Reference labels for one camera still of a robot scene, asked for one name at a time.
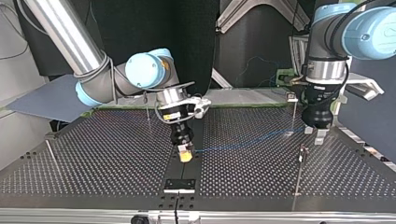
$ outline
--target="metal rod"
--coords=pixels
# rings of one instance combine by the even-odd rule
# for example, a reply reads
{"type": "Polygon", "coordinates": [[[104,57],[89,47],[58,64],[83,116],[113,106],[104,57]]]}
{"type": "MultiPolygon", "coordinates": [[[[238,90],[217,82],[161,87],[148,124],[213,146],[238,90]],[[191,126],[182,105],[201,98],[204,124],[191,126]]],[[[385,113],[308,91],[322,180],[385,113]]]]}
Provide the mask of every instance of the metal rod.
{"type": "Polygon", "coordinates": [[[50,140],[46,140],[46,145],[47,145],[47,148],[49,149],[49,154],[50,154],[50,156],[51,156],[54,160],[56,160],[55,154],[53,154],[53,151],[52,151],[52,146],[50,145],[50,140]]]}
{"type": "Polygon", "coordinates": [[[77,75],[98,68],[103,53],[91,39],[69,0],[25,0],[77,75]]]}

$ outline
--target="perforated metal table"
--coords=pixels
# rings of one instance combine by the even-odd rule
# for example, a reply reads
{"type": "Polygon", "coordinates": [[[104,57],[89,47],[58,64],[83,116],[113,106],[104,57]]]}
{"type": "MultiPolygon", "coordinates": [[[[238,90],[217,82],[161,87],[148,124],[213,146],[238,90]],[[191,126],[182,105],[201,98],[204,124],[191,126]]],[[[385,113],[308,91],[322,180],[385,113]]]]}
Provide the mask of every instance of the perforated metal table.
{"type": "Polygon", "coordinates": [[[144,110],[96,111],[0,172],[0,223],[9,208],[396,214],[393,171],[337,128],[314,146],[297,115],[289,134],[291,113],[212,108],[191,124],[198,152],[182,164],[153,111],[150,122],[144,110]],[[309,156],[295,196],[300,144],[309,156]],[[167,179],[194,179],[195,193],[165,194],[167,179]]]}

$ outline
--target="grey panel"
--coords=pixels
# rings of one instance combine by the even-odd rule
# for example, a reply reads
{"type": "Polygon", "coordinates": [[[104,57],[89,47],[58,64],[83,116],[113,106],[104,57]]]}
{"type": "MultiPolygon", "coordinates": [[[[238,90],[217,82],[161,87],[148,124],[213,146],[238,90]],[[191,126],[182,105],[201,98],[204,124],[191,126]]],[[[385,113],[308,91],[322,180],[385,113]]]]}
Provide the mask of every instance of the grey panel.
{"type": "Polygon", "coordinates": [[[91,109],[78,99],[75,89],[77,82],[72,75],[59,77],[27,93],[7,105],[7,108],[23,114],[72,122],[91,109]]]}
{"type": "Polygon", "coordinates": [[[347,104],[341,106],[338,116],[344,126],[392,161],[396,161],[395,64],[396,57],[382,61],[355,59],[352,72],[376,80],[385,94],[367,102],[347,93],[347,104]]]}

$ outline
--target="robotic arm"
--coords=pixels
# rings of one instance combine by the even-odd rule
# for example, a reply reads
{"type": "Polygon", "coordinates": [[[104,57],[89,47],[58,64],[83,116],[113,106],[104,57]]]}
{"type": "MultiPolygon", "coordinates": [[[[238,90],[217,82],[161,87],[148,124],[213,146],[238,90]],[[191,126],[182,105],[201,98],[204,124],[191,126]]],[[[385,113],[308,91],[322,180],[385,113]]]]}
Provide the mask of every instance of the robotic arm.
{"type": "Polygon", "coordinates": [[[168,49],[138,53],[127,63],[114,66],[92,41],[68,0],[25,2],[74,70],[76,92],[83,104],[94,107],[142,90],[156,91],[156,114],[171,126],[171,141],[178,148],[180,160],[191,160],[193,133],[187,121],[201,119],[211,102],[187,94],[185,88],[193,82],[178,85],[168,49]]]}
{"type": "Polygon", "coordinates": [[[320,7],[315,14],[303,67],[308,86],[305,124],[324,135],[332,126],[331,104],[346,85],[348,56],[361,60],[383,60],[396,55],[396,8],[376,7],[363,12],[355,4],[320,7]]]}

